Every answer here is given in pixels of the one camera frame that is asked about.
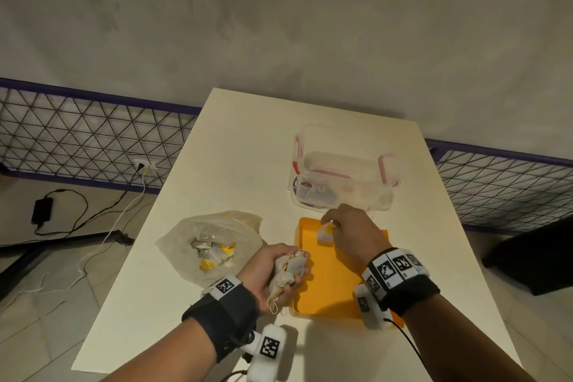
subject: wristband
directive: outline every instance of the wristband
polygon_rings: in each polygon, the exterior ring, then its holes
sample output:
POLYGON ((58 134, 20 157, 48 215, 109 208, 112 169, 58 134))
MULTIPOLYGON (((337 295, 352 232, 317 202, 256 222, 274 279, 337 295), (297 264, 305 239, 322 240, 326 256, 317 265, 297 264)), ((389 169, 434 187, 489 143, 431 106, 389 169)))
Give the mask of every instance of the wristband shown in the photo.
POLYGON ((362 277, 381 309, 390 308, 399 316, 440 293, 428 270, 407 249, 390 248, 381 252, 368 263, 362 277))
POLYGON ((233 275, 217 281, 209 292, 183 313, 197 320, 211 340, 220 363, 229 353, 247 342, 259 316, 253 294, 233 275))

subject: clear plastic box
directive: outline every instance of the clear plastic box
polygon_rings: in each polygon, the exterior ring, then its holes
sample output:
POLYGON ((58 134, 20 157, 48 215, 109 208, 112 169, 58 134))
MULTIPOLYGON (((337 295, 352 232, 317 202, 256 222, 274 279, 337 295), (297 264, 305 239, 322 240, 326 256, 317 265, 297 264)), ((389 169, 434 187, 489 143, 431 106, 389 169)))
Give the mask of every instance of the clear plastic box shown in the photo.
POLYGON ((296 199, 312 208, 346 203, 385 211, 392 205, 392 187, 400 184, 396 156, 387 142, 332 127, 304 126, 295 136, 292 165, 296 199))

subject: wall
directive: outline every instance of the wall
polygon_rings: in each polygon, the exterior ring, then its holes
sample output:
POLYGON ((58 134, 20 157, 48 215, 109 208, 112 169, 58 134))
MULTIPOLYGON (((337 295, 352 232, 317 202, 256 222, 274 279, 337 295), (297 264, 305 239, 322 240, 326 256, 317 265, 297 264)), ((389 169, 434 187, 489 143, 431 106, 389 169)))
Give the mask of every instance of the wall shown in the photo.
POLYGON ((573 158, 570 0, 0 0, 0 76, 200 106, 224 87, 573 158))

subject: white table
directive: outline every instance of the white table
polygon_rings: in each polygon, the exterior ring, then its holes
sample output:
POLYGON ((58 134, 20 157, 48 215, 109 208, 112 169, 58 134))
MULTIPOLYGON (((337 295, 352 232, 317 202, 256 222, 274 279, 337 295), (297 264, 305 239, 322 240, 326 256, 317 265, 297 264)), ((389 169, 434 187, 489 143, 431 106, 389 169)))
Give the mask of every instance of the white table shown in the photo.
MULTIPOLYGON (((395 246, 411 249, 442 294, 515 361, 519 358, 417 124, 312 104, 213 89, 73 369, 109 373, 174 328, 201 288, 182 279, 155 241, 189 216, 225 210, 263 218, 269 243, 292 243, 298 219, 320 214, 290 200, 295 133, 305 124, 379 134, 402 161, 402 185, 374 220, 395 246)), ((368 332, 279 315, 289 381, 430 380, 395 329, 368 332)), ((235 353, 217 376, 247 365, 235 353)))

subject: hand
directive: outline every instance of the hand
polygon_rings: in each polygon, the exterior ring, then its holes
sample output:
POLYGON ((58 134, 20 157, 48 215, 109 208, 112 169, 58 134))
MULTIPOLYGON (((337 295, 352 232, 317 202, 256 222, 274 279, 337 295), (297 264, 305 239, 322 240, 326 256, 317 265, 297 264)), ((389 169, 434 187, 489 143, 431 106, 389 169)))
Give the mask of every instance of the hand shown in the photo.
POLYGON ((340 204, 320 219, 323 225, 330 221, 335 226, 332 231, 335 246, 363 264, 392 247, 364 210, 340 204))
MULTIPOLYGON (((243 269, 238 273, 237 278, 241 280, 247 290, 253 293, 254 297, 257 299, 261 315, 270 312, 267 306, 267 299, 270 295, 269 281, 273 271, 275 270, 275 260, 280 256, 297 251, 297 246, 289 246, 284 243, 264 245, 254 254, 254 256, 251 257, 245 267, 243 267, 243 269)), ((304 256, 309 258, 311 255, 308 252, 305 252, 304 256)), ((308 275, 310 271, 311 268, 306 267, 304 274, 308 275)), ((277 299, 277 306, 281 307, 286 305, 290 299, 292 291, 299 288, 302 284, 303 278, 296 276, 295 282, 292 285, 287 284, 284 288, 284 292, 277 299)))

